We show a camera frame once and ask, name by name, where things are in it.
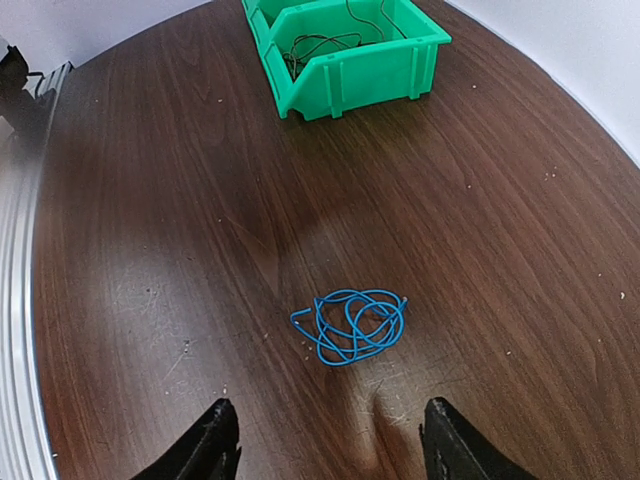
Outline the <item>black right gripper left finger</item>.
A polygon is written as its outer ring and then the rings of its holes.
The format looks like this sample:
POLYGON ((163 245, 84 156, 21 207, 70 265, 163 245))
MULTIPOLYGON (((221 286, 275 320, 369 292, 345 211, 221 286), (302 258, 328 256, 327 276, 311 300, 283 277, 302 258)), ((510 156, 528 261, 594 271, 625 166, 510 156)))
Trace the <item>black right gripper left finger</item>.
POLYGON ((229 399, 219 398, 134 479, 233 480, 241 457, 239 440, 236 410, 229 399))

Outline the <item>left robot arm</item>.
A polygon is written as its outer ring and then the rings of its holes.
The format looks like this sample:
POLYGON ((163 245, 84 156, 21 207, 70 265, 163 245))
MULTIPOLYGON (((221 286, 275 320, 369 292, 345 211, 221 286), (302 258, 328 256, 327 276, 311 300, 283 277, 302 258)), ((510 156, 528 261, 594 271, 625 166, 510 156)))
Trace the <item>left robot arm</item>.
POLYGON ((49 118, 48 101, 26 90, 28 79, 42 72, 31 72, 16 46, 7 45, 1 59, 1 116, 14 132, 29 143, 39 143, 49 118))

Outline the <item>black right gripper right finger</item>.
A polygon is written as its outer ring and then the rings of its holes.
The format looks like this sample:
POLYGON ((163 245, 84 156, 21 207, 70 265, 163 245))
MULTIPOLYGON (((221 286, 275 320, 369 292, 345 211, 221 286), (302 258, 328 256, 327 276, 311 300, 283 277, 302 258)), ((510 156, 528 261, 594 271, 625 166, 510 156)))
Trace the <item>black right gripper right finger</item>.
POLYGON ((428 479, 535 479, 444 397, 427 402, 419 435, 428 479))

